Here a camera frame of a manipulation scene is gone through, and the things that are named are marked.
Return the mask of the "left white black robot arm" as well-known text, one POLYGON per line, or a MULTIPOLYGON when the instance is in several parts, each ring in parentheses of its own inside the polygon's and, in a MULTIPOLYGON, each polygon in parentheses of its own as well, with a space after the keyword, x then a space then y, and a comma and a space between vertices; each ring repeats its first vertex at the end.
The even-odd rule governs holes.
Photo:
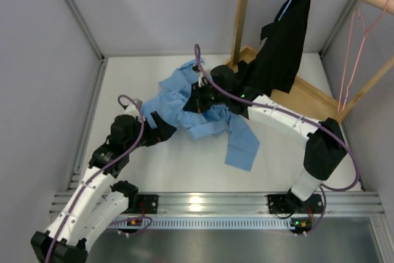
POLYGON ((37 231, 31 246, 39 262, 86 262, 89 251, 123 212, 139 207, 137 186, 118 176, 136 148, 170 139, 176 127, 157 112, 153 123, 135 113, 117 116, 105 142, 97 148, 70 200, 44 232, 37 231))

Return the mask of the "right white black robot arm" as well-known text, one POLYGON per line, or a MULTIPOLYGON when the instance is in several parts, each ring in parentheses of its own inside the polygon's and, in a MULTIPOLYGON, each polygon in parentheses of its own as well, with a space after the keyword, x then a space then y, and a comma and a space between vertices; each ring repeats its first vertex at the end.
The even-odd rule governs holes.
POLYGON ((316 189, 349 154, 338 122, 333 118, 319 121, 305 117, 270 100, 267 95, 239 86, 236 74, 225 65, 215 67, 210 73, 193 65, 192 72, 198 80, 191 85, 186 111, 202 113, 224 105, 236 115, 266 124, 300 142, 304 148, 303 169, 285 195, 284 203, 292 212, 306 208, 316 189))

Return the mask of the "light blue shirt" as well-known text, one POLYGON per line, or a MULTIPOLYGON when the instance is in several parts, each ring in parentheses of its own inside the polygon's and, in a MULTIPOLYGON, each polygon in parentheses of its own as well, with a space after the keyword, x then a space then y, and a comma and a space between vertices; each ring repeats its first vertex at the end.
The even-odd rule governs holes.
POLYGON ((144 117, 155 128, 156 123, 151 114, 157 112, 167 124, 185 128, 195 140, 206 136, 217 137, 228 132, 225 164, 250 171, 260 141, 241 116, 232 113, 224 105, 214 105, 203 113, 183 110, 191 96, 191 85, 199 78, 192 69, 195 65, 196 60, 190 60, 176 68, 170 77, 159 82, 159 94, 142 105, 144 117))

